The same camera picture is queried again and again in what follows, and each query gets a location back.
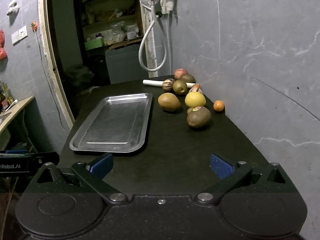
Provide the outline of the brown round fruit with sticker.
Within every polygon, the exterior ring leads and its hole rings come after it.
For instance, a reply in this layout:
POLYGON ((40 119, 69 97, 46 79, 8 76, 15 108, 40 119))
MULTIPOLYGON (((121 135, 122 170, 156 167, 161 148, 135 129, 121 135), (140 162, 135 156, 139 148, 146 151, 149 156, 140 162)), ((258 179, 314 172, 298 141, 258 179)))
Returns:
POLYGON ((187 123, 191 127, 201 127, 212 119, 211 112, 203 106, 193 107, 193 110, 187 114, 187 123))

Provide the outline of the yellow lemon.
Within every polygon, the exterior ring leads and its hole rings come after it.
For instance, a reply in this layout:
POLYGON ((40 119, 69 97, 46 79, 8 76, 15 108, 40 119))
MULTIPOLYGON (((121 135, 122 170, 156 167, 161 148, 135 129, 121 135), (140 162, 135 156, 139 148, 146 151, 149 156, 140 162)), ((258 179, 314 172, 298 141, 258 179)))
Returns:
POLYGON ((190 92, 185 97, 185 104, 190 107, 204 106, 206 104, 205 97, 199 92, 190 92))

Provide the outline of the large striped pepino melon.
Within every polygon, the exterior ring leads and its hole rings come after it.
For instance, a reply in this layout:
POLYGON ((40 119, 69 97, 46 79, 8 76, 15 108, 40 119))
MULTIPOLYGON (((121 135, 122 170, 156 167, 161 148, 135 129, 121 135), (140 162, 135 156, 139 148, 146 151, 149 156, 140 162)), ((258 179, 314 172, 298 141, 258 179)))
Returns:
POLYGON ((191 89, 189 90, 189 93, 191 92, 197 92, 197 93, 203 94, 203 91, 200 87, 191 87, 191 89))

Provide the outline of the brown oval mango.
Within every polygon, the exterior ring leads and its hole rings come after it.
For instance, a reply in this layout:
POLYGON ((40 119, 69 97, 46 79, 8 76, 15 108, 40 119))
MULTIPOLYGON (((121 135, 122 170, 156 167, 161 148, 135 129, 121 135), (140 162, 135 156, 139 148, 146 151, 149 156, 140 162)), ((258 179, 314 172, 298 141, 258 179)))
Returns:
POLYGON ((181 107, 178 98, 172 93, 163 93, 158 97, 158 104, 164 111, 173 112, 181 107))

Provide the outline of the green brown pear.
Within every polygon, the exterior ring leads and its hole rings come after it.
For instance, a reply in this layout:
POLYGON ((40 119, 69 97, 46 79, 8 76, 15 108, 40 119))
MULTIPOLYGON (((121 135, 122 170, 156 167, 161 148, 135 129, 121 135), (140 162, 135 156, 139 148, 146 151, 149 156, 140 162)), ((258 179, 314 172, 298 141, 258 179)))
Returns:
POLYGON ((187 92, 187 84, 182 80, 176 80, 173 84, 173 90, 178 95, 183 95, 187 92))

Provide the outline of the small striped pepino melon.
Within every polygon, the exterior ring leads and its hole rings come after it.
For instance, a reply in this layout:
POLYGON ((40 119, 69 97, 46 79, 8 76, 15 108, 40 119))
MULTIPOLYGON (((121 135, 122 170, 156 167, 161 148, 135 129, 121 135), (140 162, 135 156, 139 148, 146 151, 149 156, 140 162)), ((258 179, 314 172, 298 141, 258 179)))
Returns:
POLYGON ((174 82, 175 80, 171 78, 164 80, 162 83, 163 90, 166 92, 173 90, 174 82))

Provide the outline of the small brown kiwi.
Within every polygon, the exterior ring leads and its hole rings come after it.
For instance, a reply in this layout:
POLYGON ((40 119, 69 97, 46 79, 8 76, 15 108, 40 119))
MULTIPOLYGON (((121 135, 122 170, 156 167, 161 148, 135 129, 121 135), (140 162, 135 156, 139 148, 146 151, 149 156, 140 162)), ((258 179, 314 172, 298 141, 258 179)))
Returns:
POLYGON ((187 114, 189 114, 192 110, 193 110, 193 107, 190 107, 190 108, 187 110, 187 114))

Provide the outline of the wooden side counter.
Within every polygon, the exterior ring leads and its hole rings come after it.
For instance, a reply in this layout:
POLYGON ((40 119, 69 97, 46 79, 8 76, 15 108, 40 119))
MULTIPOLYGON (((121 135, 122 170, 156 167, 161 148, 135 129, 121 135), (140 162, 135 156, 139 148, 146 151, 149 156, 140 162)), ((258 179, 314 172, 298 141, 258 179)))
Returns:
POLYGON ((14 120, 14 118, 24 110, 24 108, 33 100, 35 96, 30 96, 23 100, 15 100, 15 104, 10 106, 7 111, 1 114, 0 133, 3 133, 7 126, 14 120))

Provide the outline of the silver metal tray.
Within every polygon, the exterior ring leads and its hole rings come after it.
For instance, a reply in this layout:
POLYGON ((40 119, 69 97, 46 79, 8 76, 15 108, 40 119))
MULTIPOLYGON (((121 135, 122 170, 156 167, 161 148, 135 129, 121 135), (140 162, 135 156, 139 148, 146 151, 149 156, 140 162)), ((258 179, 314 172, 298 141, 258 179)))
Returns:
POLYGON ((75 152, 129 154, 145 142, 153 96, 124 94, 103 98, 72 137, 75 152))

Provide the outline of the bottles on counter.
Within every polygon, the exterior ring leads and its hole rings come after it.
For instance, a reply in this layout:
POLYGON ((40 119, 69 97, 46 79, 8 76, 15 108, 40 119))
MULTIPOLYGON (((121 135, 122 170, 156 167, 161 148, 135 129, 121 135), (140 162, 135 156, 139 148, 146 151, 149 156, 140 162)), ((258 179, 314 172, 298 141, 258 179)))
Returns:
POLYGON ((13 104, 13 101, 8 85, 1 80, 1 110, 6 111, 13 104))

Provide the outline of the brown kiwi at back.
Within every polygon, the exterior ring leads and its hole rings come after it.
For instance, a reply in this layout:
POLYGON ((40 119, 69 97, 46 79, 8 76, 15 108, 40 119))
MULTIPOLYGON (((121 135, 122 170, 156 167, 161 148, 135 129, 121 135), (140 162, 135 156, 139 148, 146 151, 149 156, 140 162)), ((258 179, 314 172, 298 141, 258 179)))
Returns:
POLYGON ((182 74, 180 76, 180 80, 186 83, 195 83, 195 77, 193 77, 191 74, 182 74))

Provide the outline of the red plastic bag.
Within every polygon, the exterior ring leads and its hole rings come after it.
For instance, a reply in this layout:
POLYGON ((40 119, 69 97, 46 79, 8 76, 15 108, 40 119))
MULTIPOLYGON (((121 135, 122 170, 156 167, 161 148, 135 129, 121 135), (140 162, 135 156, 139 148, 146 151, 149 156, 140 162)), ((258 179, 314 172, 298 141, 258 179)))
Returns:
POLYGON ((5 45, 5 35, 3 29, 0 30, 0 60, 4 60, 7 58, 7 53, 4 49, 5 45))

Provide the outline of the red apple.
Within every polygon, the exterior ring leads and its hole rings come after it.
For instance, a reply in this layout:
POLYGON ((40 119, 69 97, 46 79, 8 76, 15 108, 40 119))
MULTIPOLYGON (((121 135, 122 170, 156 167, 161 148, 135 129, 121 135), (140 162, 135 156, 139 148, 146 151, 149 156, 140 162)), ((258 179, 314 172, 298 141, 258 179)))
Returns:
POLYGON ((187 74, 188 72, 183 68, 178 68, 174 71, 174 78, 176 80, 180 79, 183 74, 187 74))

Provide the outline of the green box on shelf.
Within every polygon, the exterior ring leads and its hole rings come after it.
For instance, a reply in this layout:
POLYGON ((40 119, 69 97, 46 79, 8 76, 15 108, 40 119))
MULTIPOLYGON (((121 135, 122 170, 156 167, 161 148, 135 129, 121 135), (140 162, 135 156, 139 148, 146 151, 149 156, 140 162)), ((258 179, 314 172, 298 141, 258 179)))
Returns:
POLYGON ((100 48, 103 46, 104 46, 104 39, 103 38, 94 38, 90 41, 85 42, 85 49, 86 50, 100 48))

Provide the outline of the white wall switch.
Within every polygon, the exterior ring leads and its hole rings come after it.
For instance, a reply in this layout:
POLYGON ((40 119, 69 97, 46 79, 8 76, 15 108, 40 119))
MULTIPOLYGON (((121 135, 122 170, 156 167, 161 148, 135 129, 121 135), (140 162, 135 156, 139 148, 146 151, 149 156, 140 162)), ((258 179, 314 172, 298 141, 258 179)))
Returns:
POLYGON ((15 45, 21 40, 23 40, 24 38, 26 38, 27 36, 28 36, 27 26, 25 25, 11 35, 11 42, 13 45, 15 45))

